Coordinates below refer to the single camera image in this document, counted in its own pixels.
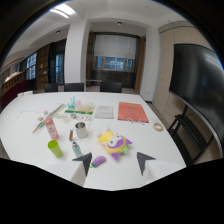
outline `orange paper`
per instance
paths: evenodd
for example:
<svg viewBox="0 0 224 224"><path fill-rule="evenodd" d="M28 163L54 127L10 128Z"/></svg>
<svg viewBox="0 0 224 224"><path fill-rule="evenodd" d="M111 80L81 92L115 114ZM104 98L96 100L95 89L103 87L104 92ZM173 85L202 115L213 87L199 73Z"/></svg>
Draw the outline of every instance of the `orange paper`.
<svg viewBox="0 0 224 224"><path fill-rule="evenodd" d="M130 120L149 123L141 104L119 102L118 120Z"/></svg>

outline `mug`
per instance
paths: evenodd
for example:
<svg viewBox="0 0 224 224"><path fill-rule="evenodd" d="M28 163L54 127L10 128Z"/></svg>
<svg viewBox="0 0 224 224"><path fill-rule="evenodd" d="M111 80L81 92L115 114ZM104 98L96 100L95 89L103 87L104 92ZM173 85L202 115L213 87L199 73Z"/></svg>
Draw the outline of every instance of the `mug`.
<svg viewBox="0 0 224 224"><path fill-rule="evenodd" d="M86 124L84 122L79 122L75 125L76 133L79 138L85 138L88 135Z"/></svg>
<svg viewBox="0 0 224 224"><path fill-rule="evenodd" d="M61 157L63 155L61 148L56 140L51 140L48 142L48 148L56 157Z"/></svg>

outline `television screen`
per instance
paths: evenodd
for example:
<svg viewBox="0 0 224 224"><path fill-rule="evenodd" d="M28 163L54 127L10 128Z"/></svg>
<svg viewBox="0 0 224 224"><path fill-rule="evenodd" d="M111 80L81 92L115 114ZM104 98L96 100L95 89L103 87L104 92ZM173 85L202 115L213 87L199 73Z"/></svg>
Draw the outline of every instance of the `television screen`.
<svg viewBox="0 0 224 224"><path fill-rule="evenodd" d="M224 72L211 49L175 44L169 91L190 106L224 149Z"/></svg>

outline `white table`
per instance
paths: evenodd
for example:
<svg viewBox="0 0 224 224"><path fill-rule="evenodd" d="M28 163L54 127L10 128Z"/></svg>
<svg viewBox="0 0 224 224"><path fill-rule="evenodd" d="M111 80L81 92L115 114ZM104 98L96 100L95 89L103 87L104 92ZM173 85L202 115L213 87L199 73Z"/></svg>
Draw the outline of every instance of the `white table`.
<svg viewBox="0 0 224 224"><path fill-rule="evenodd" d="M60 158L55 157L47 147L51 138L46 128L43 128L36 137L28 131L30 124L39 116L43 116L46 108L56 103L67 104L73 96L76 100L94 102L96 105L112 105L114 113L114 119L95 118L91 123L86 122L88 136L85 139L78 139L74 132L73 137L84 155L91 152L92 161L100 155L106 157L105 163L89 169L85 188L123 190L146 185L149 181L147 182L144 175L141 175L137 152L186 167L166 129L164 128L162 132L153 129L153 123L160 120L140 96L95 92L44 93L14 99L0 115L0 136L11 160L46 169L51 164L68 162L76 158L68 138L70 127L74 127L77 120L65 124L62 120L54 118L60 136L58 142L63 151L63 156ZM150 122L142 125L117 120L119 102L142 104ZM96 134L103 133L107 127L133 142L128 153L120 156L118 161L115 161L97 141Z"/></svg>

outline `plush toy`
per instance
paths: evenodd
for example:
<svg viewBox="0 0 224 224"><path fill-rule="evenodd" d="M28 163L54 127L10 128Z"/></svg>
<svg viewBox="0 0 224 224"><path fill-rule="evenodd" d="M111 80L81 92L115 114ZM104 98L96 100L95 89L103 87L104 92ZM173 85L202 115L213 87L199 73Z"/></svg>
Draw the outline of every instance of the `plush toy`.
<svg viewBox="0 0 224 224"><path fill-rule="evenodd" d="M106 142L106 150L115 160L118 160L120 153L126 154L129 149L128 145L132 144L124 136L114 134L109 128L103 134L98 134L97 137L100 143Z"/></svg>

